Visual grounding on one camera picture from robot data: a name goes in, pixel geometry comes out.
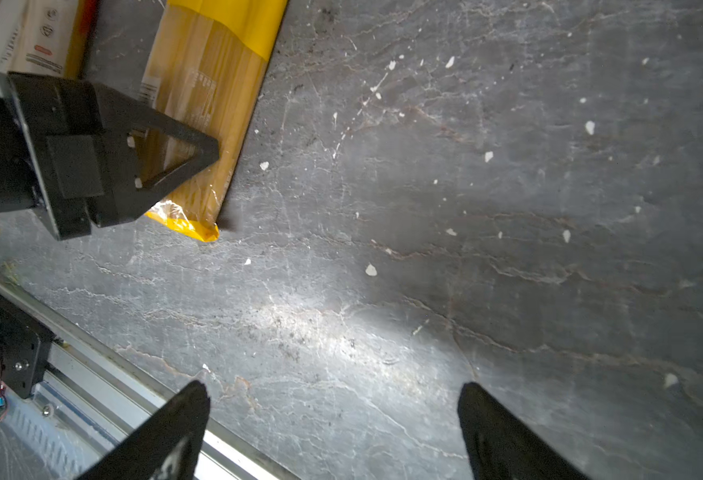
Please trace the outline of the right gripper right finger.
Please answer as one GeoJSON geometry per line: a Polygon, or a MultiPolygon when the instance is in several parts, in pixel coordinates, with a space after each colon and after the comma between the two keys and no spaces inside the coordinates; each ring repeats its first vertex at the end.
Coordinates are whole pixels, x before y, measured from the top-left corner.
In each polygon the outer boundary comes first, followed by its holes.
{"type": "Polygon", "coordinates": [[[485,388],[469,382],[457,402],[475,479],[585,479],[485,388]]]}

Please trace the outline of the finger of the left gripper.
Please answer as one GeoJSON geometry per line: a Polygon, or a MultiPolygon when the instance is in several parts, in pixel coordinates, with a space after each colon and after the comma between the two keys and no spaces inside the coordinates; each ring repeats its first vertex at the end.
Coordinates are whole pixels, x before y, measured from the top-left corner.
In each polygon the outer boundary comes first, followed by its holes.
{"type": "Polygon", "coordinates": [[[95,225],[133,222],[219,160],[218,140],[146,103],[93,85],[101,196],[87,201],[95,225]]]}

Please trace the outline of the yellow top spaghetti bag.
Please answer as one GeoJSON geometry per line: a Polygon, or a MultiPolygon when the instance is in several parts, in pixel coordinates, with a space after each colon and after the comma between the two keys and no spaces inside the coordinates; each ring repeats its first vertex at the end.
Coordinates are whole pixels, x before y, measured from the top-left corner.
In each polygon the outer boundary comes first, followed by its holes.
{"type": "Polygon", "coordinates": [[[216,138],[219,158],[152,206],[147,217],[201,242],[217,240],[217,218],[285,9],[283,1],[167,2],[140,98],[216,138]]]}

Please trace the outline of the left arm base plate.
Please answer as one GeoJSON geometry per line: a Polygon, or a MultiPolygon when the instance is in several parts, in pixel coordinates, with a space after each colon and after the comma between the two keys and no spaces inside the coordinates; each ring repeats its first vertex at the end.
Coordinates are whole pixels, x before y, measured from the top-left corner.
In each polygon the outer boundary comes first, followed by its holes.
{"type": "Polygon", "coordinates": [[[3,382],[18,397],[31,398],[43,380],[54,335],[0,295],[0,363],[3,382]]]}

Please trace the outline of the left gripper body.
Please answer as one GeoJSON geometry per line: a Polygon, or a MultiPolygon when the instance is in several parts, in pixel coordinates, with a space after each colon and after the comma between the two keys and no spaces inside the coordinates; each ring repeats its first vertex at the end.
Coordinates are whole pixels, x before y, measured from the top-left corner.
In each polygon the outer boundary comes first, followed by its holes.
{"type": "Polygon", "coordinates": [[[47,138],[69,142],[96,127],[93,84],[21,73],[1,83],[0,213],[32,210],[57,240],[91,234],[86,201],[62,196],[47,138]]]}

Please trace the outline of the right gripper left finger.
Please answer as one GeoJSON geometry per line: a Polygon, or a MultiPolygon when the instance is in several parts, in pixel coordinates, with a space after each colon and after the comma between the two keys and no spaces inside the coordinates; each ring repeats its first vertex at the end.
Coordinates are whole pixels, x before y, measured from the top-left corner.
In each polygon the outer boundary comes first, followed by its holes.
{"type": "Polygon", "coordinates": [[[80,477],[192,479],[209,412],[206,387],[194,380],[80,477]]]}

